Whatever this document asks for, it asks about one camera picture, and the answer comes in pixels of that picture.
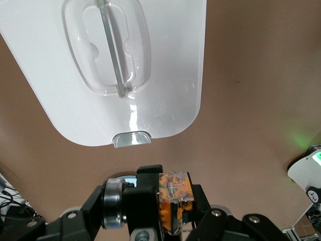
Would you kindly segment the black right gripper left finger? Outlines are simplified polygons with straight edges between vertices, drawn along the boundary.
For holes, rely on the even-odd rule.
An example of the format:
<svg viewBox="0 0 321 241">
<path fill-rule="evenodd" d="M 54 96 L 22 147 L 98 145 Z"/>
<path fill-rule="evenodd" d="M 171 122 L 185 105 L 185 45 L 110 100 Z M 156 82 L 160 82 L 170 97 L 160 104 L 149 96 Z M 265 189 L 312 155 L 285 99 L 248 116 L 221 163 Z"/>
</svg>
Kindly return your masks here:
<svg viewBox="0 0 321 241">
<path fill-rule="evenodd" d="M 79 210 L 70 210 L 48 224 L 45 240 L 94 240 L 101 227 L 102 186 L 97 186 Z"/>
</svg>

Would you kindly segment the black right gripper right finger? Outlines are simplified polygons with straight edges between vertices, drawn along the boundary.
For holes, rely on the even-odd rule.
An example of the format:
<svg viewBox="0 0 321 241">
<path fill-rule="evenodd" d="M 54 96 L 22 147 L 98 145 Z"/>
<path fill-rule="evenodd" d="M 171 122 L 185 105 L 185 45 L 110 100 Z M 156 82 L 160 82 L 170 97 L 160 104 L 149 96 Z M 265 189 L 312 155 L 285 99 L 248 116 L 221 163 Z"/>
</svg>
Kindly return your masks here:
<svg viewBox="0 0 321 241">
<path fill-rule="evenodd" d="M 225 228 L 228 215 L 222 209 L 211 208 L 201 185 L 193 185 L 192 240 L 230 240 Z"/>
</svg>

